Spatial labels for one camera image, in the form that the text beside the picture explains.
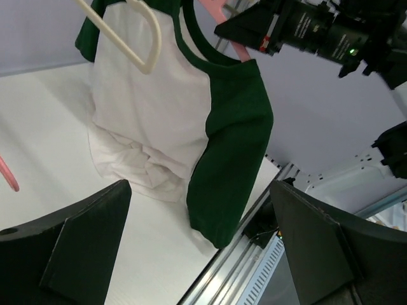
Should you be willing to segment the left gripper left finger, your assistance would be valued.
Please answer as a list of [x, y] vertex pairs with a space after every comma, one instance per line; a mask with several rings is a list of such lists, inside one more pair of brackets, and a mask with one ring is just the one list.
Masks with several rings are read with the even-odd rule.
[[104, 304], [132, 190], [119, 180], [1, 231], [1, 304]]

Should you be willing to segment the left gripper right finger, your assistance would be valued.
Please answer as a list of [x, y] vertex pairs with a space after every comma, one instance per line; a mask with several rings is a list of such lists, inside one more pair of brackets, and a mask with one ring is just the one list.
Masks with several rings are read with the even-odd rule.
[[300, 304], [406, 304], [406, 233], [274, 181], [271, 202]]

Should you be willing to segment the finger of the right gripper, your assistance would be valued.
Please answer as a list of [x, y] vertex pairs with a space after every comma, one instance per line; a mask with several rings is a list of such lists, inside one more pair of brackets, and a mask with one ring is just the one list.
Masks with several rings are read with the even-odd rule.
[[217, 25], [214, 33], [230, 42], [272, 56], [280, 51], [280, 43], [272, 41], [279, 17], [279, 6], [251, 6]]

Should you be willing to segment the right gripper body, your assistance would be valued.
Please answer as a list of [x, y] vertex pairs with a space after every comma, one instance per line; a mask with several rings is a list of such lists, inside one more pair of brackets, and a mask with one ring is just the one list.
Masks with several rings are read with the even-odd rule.
[[261, 1], [271, 13], [259, 51], [273, 55], [284, 44], [345, 67], [357, 67], [369, 34], [363, 23], [331, 11], [327, 1]]

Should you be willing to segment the thin pink wire hanger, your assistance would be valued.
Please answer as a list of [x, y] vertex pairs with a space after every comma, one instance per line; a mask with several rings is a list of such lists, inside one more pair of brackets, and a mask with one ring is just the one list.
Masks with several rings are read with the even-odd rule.
[[12, 188], [12, 190], [14, 190], [15, 192], [19, 192], [20, 187], [18, 185], [18, 182], [2, 157], [0, 157], [0, 167], [1, 174], [3, 175], [9, 186]]

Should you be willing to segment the green and white t shirt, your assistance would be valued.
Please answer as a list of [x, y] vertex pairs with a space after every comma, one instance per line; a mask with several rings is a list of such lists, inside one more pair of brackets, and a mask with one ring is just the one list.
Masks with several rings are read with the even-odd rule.
[[143, 74], [89, 20], [75, 41], [92, 64], [93, 162], [105, 177], [184, 203], [191, 230], [215, 248], [235, 235], [266, 153], [273, 112], [257, 61], [217, 51], [193, 1], [148, 1], [162, 33]]

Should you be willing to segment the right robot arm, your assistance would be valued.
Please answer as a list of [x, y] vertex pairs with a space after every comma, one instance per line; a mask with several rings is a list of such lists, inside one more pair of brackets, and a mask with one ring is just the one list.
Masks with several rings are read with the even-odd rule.
[[406, 185], [405, 1], [258, 1], [215, 33], [259, 61], [268, 152], [349, 209]]

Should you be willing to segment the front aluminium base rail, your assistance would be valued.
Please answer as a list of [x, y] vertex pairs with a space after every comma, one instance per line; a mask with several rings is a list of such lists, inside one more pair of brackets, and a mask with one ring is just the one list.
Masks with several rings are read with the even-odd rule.
[[269, 201], [268, 186], [273, 179], [294, 177], [298, 169], [292, 165], [280, 167], [264, 159], [258, 178], [236, 235], [232, 242], [218, 251], [205, 266], [198, 278], [182, 296], [180, 304], [237, 304], [244, 287], [256, 269], [264, 247], [255, 244], [254, 238], [244, 235], [244, 228], [258, 210]]

